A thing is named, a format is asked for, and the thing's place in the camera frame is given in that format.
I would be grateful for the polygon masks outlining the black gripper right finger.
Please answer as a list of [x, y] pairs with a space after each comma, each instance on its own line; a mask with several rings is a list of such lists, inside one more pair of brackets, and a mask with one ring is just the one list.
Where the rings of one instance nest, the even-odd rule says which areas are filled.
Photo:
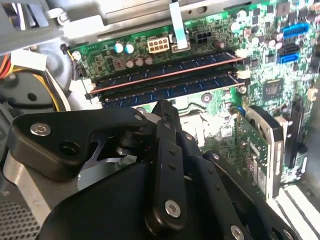
[[177, 130], [183, 168], [199, 190], [204, 220], [223, 240], [296, 240], [290, 226], [259, 196], [236, 169], [215, 151], [201, 153], [195, 139], [182, 130], [178, 110], [164, 105], [164, 115]]

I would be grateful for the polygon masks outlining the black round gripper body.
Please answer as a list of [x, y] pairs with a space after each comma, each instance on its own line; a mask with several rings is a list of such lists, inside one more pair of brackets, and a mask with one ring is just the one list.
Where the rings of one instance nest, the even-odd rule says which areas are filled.
[[180, 163], [134, 163], [59, 203], [40, 240], [222, 240]]

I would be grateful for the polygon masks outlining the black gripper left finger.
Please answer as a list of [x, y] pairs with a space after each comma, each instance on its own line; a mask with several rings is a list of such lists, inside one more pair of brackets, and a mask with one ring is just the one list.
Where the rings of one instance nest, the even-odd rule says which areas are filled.
[[27, 203], [36, 197], [45, 201], [49, 213], [44, 222], [59, 203], [95, 184], [81, 190], [77, 186], [91, 158], [134, 156], [135, 162], [129, 165], [173, 162], [182, 165], [184, 175], [178, 131], [165, 117], [165, 104], [171, 103], [159, 101], [151, 117], [131, 107], [19, 116], [9, 131], [7, 170], [13, 163], [25, 168], [16, 186]]

